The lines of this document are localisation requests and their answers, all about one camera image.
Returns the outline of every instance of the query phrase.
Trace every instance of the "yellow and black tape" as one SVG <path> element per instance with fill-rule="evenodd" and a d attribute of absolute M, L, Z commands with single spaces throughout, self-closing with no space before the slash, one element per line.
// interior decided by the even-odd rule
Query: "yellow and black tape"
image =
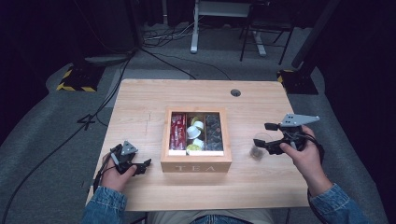
<path fill-rule="evenodd" d="M 282 85 L 283 85 L 283 77 L 282 77 L 283 73 L 294 73 L 294 71 L 285 69 L 285 70 L 280 70 L 280 71 L 276 72 L 277 81 L 280 82 Z"/>
<path fill-rule="evenodd" d="M 90 79 L 78 78 L 78 72 L 74 73 L 73 66 L 71 66 L 64 74 L 64 77 L 62 78 L 56 90 L 57 91 L 97 91 L 98 82 L 99 82 L 98 79 L 90 80 Z"/>

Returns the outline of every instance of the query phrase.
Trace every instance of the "chair leg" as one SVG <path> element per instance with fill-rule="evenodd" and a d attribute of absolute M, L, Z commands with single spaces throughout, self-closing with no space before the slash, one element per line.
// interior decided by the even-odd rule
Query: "chair leg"
<path fill-rule="evenodd" d="M 282 56 L 280 57 L 279 65 L 281 65 L 281 64 L 282 64 L 283 57 L 285 56 L 286 49 L 288 48 L 289 41 L 290 41 L 291 35 L 293 34 L 293 31 L 294 31 L 294 27 L 293 27 L 293 28 L 291 28 L 291 30 L 290 30 L 290 33 L 289 33 L 289 36 L 288 36 L 288 40 L 286 41 L 285 48 L 283 49 Z"/>
<path fill-rule="evenodd" d="M 245 52 L 245 46 L 247 45 L 249 27 L 250 26 L 247 27 L 246 32 L 245 32 L 244 46 L 242 47 L 242 52 L 241 52 L 241 57 L 239 58 L 239 62 L 242 62 L 242 59 L 244 58 L 244 52 Z"/>
<path fill-rule="evenodd" d="M 276 41 L 281 37 L 283 35 L 283 31 L 282 32 L 280 32 L 280 34 L 276 37 L 276 39 L 274 40 L 274 44 L 276 43 Z"/>

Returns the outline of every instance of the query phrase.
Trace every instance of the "sleeve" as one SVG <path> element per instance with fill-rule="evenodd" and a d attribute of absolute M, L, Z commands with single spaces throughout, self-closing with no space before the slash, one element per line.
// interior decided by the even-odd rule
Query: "sleeve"
<path fill-rule="evenodd" d="M 99 186 L 85 207 L 81 223 L 123 223 L 126 203 L 125 195 Z"/>
<path fill-rule="evenodd" d="M 329 223 L 370 223 L 355 201 L 337 184 L 326 192 L 309 198 L 309 201 Z"/>

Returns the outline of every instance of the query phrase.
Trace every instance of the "wooden box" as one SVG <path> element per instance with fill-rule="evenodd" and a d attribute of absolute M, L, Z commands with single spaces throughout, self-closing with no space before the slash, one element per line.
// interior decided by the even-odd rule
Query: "wooden box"
<path fill-rule="evenodd" d="M 165 116 L 161 154 L 164 173 L 228 172 L 232 154 L 225 108 L 172 107 L 166 109 Z M 191 126 L 197 126 L 200 132 L 191 134 L 195 130 Z"/>

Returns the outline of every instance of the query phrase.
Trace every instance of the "cable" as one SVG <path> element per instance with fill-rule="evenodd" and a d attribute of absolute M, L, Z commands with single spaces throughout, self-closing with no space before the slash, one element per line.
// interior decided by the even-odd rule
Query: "cable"
<path fill-rule="evenodd" d="M 188 60 L 188 59 L 182 59 L 182 58 L 179 58 L 179 57 L 177 57 L 177 56 L 169 56 L 169 55 L 165 55 L 165 54 L 161 54 L 161 53 L 152 53 L 152 54 L 158 54 L 158 55 L 161 55 L 161 56 L 163 56 L 163 57 L 176 58 L 176 59 L 183 60 L 183 61 L 187 61 L 187 62 L 201 63 L 201 62 L 198 62 L 198 61 Z M 210 64 L 210 63 L 201 63 L 201 64 L 208 65 L 208 66 L 211 66 L 211 67 L 216 68 L 216 69 L 219 70 L 222 74 L 224 74 L 224 76 L 226 76 L 229 80 L 231 80 L 230 77 L 229 77 L 224 71 L 222 71 L 221 69 L 217 68 L 215 65 Z"/>
<path fill-rule="evenodd" d="M 96 115 L 96 119 L 99 121 L 99 123 L 101 123 L 102 125 L 108 127 L 108 124 L 103 123 L 103 122 L 99 119 L 99 116 L 98 116 L 98 115 Z"/>
<path fill-rule="evenodd" d="M 306 140 L 313 142 L 315 145 L 320 146 L 320 143 L 317 141 L 317 139 L 309 133 L 296 133 L 295 136 L 303 137 Z"/>
<path fill-rule="evenodd" d="M 110 170 L 110 169 L 113 169 L 113 168 L 116 168 L 116 166 L 112 166 L 112 167 L 110 167 L 110 168 L 105 169 L 105 170 L 102 172 L 102 174 L 104 174 L 106 171 L 108 171 L 108 170 Z"/>
<path fill-rule="evenodd" d="M 101 176 L 104 173 L 103 169 L 105 169 L 105 166 L 107 166 L 108 160 L 110 160 L 110 158 L 111 158 L 111 154 L 108 153 L 106 159 L 102 162 L 102 167 L 99 169 L 98 173 L 96 173 L 96 178 L 93 181 L 93 193 L 96 192 L 96 190 L 97 190 L 97 188 L 99 186 L 99 182 L 100 182 Z"/>
<path fill-rule="evenodd" d="M 6 220 L 7 220 L 7 213 L 8 210 L 12 204 L 12 201 L 14 200 L 15 196 L 17 195 L 18 191 L 20 190 L 21 186 L 24 184 L 24 182 L 35 172 L 35 170 L 37 170 L 49 157 L 51 157 L 53 154 L 55 154 L 55 152 L 57 152 L 59 149 L 61 149 L 66 143 L 68 143 L 76 134 L 79 133 L 79 131 L 81 131 L 88 123 L 90 123 L 90 121 L 96 117 L 96 115 L 108 104 L 108 102 L 110 101 L 110 99 L 114 96 L 116 89 L 118 88 L 118 86 L 120 85 L 120 81 L 122 80 L 123 77 L 123 73 L 125 71 L 126 66 L 128 65 L 129 61 L 131 61 L 131 59 L 134 57 L 134 53 L 130 56 L 130 58 L 128 59 L 127 63 L 124 64 L 123 69 L 122 69 L 122 73 L 120 74 L 120 79 L 116 85 L 116 87 L 113 89 L 113 92 L 107 96 L 107 98 L 102 102 L 102 104 L 99 106 L 99 108 L 96 110 L 96 112 L 92 115 L 89 116 L 88 120 L 82 124 L 74 133 L 72 133 L 65 141 L 63 141 L 58 147 L 56 147 L 54 150 L 51 151 L 51 153 L 46 156 L 41 162 L 39 162 L 35 168 L 33 168 L 29 174 L 22 180 L 22 182 L 15 188 L 15 190 L 12 192 L 11 197 L 8 200 L 5 212 L 3 214 L 3 218 L 2 218 L 2 224 L 6 224 Z"/>
<path fill-rule="evenodd" d="M 172 64 L 170 64 L 170 63 L 168 63 L 168 62 L 166 62 L 166 61 L 164 61 L 163 59 L 157 57 L 157 56 L 154 55 L 153 53 L 148 52 L 148 51 L 146 51 L 145 49 L 142 49 L 142 48 L 140 48 L 140 49 L 143 50 L 143 51 L 145 51 L 147 54 L 153 56 L 154 58 L 160 60 L 161 62 L 166 63 L 166 64 L 168 64 L 169 66 L 172 66 L 172 67 L 176 68 L 177 70 L 179 70 L 179 71 L 181 71 L 181 72 L 187 74 L 189 77 L 192 77 L 192 78 L 195 79 L 195 80 L 197 79 L 196 77 L 194 77 L 194 76 L 191 75 L 190 73 L 188 73 L 188 72 L 186 72 L 186 71 L 183 71 L 182 69 L 180 69 L 180 68 L 178 68 L 178 67 L 176 67 L 176 66 L 174 66 L 174 65 L 172 65 Z"/>
<path fill-rule="evenodd" d="M 289 220 L 290 220 L 290 208 L 288 208 L 288 213 L 286 214 L 286 224 L 289 224 Z"/>
<path fill-rule="evenodd" d="M 190 30 L 190 29 L 192 28 L 193 25 L 194 25 L 194 22 L 191 23 L 190 25 L 188 25 L 186 28 L 184 28 L 184 29 L 183 29 L 181 32 L 179 32 L 178 34 L 175 34 L 175 28 L 174 28 L 174 29 L 173 29 L 173 32 L 172 32 L 171 34 L 169 34 L 169 35 L 166 35 L 166 34 L 165 34 L 165 33 L 169 30 L 169 29 L 166 29 L 165 32 L 163 32 L 162 35 L 155 35 L 155 36 L 149 36 L 148 38 L 144 38 L 143 46 L 146 47 L 146 48 L 163 47 L 163 46 L 165 46 L 166 44 L 168 44 L 169 42 L 171 42 L 172 40 L 179 40 L 179 39 L 184 38 L 184 37 L 187 36 L 187 35 L 192 35 L 192 33 L 188 33 L 188 34 L 186 34 L 186 35 L 183 35 L 183 33 L 184 33 L 185 31 L 187 31 L 187 30 Z M 149 44 L 149 43 L 146 43 L 147 40 L 153 40 L 153 39 L 158 39 L 157 44 Z"/>

